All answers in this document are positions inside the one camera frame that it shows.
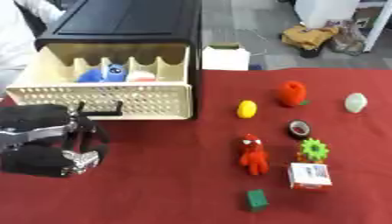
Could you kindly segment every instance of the white sleeve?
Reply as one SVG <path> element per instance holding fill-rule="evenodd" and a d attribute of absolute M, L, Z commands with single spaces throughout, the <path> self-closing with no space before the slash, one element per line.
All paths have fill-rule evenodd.
<path fill-rule="evenodd" d="M 64 11 L 59 10 L 46 0 L 14 0 L 20 6 L 29 10 L 34 16 L 41 18 L 44 23 L 49 25 L 60 18 Z"/>

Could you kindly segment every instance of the drawer handle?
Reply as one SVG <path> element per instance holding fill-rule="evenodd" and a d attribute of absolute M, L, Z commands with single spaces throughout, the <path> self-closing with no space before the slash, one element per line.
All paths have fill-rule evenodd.
<path fill-rule="evenodd" d="M 84 101 L 79 102 L 77 112 L 81 116 L 122 116 L 123 115 L 123 102 L 118 101 L 115 105 L 114 111 L 83 111 L 86 103 Z"/>

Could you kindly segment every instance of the black storage drawer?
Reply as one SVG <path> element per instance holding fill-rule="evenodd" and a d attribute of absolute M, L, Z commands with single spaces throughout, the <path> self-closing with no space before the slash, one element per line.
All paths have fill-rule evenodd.
<path fill-rule="evenodd" d="M 66 44 L 66 51 L 62 51 L 59 44 Z M 80 45 L 89 45 L 90 52 L 91 45 L 107 48 L 118 45 L 111 53 L 116 53 L 121 48 L 119 45 L 124 44 L 158 44 L 163 48 L 165 45 L 186 46 L 189 48 L 187 83 L 192 86 L 193 117 L 197 115 L 201 76 L 201 0 L 80 0 L 36 41 L 39 50 L 52 46 L 55 54 L 57 51 L 66 58 L 70 57 L 69 44 L 76 44 L 78 51 Z M 149 54 L 143 49 L 137 50 L 142 60 Z M 160 54 L 160 50 L 155 49 L 153 53 Z M 170 53 L 170 50 L 166 49 L 164 53 Z"/>

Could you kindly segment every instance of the green gear toy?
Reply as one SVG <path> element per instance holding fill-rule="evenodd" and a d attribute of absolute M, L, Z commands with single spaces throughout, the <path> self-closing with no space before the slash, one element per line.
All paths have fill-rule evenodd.
<path fill-rule="evenodd" d="M 321 143 L 318 139 L 309 138 L 301 143 L 301 153 L 312 162 L 326 159 L 328 152 L 326 144 Z"/>

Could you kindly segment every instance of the yellow ball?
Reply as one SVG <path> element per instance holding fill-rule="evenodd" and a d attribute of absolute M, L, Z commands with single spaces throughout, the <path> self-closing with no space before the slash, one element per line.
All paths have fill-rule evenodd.
<path fill-rule="evenodd" d="M 251 118 L 256 114 L 257 105 L 253 101 L 242 101 L 237 109 L 240 118 Z"/>

